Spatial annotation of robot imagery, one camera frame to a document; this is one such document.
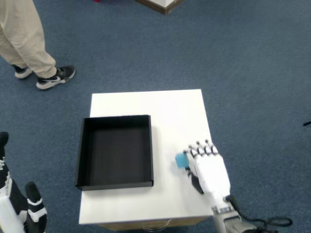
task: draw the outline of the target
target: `white table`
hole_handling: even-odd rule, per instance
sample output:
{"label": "white table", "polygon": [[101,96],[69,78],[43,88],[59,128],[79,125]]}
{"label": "white table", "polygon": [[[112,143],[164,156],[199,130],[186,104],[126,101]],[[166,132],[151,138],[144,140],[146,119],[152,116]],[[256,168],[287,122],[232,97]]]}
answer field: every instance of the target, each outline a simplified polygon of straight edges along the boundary
{"label": "white table", "polygon": [[80,224],[208,217],[208,201],[178,169],[175,155],[211,139],[201,90],[93,94],[90,117],[151,115],[154,186],[83,191]]}

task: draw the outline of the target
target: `beige pants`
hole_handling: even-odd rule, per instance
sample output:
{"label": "beige pants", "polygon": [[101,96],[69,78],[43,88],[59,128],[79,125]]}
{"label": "beige pants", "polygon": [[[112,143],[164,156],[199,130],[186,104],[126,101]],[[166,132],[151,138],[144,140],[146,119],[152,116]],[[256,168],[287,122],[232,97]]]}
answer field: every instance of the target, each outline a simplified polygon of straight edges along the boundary
{"label": "beige pants", "polygon": [[29,67],[42,78],[56,73],[55,60],[45,51],[33,0],[0,0],[0,55],[12,65]]}

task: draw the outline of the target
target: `black box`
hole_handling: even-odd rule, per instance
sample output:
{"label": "black box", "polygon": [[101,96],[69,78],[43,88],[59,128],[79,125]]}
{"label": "black box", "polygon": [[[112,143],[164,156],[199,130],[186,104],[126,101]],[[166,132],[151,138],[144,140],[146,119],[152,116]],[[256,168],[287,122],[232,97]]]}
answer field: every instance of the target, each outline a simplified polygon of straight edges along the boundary
{"label": "black box", "polygon": [[153,184],[149,115],[84,119],[76,187],[99,190]]}

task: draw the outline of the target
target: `robot finger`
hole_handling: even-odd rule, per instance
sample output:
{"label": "robot finger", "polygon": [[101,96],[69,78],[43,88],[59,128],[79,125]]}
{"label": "robot finger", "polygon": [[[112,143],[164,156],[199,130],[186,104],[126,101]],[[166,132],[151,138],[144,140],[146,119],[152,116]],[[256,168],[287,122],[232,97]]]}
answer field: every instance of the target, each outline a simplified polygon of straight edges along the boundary
{"label": "robot finger", "polygon": [[203,190],[200,186],[199,178],[195,176],[191,170],[188,170],[188,178],[191,181],[192,186],[200,193],[203,194]]}

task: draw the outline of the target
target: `black sneaker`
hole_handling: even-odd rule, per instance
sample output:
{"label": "black sneaker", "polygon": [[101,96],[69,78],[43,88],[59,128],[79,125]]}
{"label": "black sneaker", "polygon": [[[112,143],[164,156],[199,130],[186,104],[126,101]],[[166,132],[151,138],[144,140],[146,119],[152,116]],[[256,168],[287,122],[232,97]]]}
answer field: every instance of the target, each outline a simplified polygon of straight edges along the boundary
{"label": "black sneaker", "polygon": [[57,68],[56,74],[48,79],[38,77],[36,86],[40,90],[46,90],[58,84],[64,84],[68,82],[75,75],[75,73],[76,69],[73,66],[60,67]]}
{"label": "black sneaker", "polygon": [[15,65],[12,65],[12,66],[15,69],[15,77],[17,77],[18,79],[25,79],[33,72],[28,67],[22,69]]}

